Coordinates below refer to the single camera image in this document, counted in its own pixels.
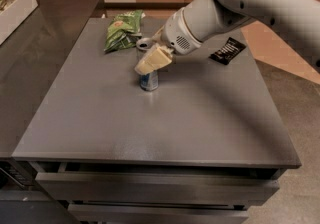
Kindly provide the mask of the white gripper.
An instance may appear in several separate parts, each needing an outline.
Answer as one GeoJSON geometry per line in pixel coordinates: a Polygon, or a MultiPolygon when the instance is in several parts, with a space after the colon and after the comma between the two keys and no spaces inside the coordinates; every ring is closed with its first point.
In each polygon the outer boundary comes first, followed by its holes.
{"type": "Polygon", "coordinates": [[[186,24],[184,8],[174,13],[151,39],[156,44],[143,55],[135,66],[135,71],[139,75],[146,75],[169,65],[173,60],[173,49],[178,55],[187,55],[202,45],[192,35],[186,24]],[[162,41],[168,47],[158,44],[162,41]]]}

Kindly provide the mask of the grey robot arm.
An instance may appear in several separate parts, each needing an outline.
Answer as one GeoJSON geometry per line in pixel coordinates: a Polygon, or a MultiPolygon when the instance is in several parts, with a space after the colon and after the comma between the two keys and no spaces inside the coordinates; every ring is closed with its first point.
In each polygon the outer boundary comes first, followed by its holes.
{"type": "Polygon", "coordinates": [[[311,67],[320,63],[320,2],[317,0],[193,0],[175,12],[152,37],[135,67],[140,75],[187,55],[209,38],[253,21],[269,27],[311,67]]]}

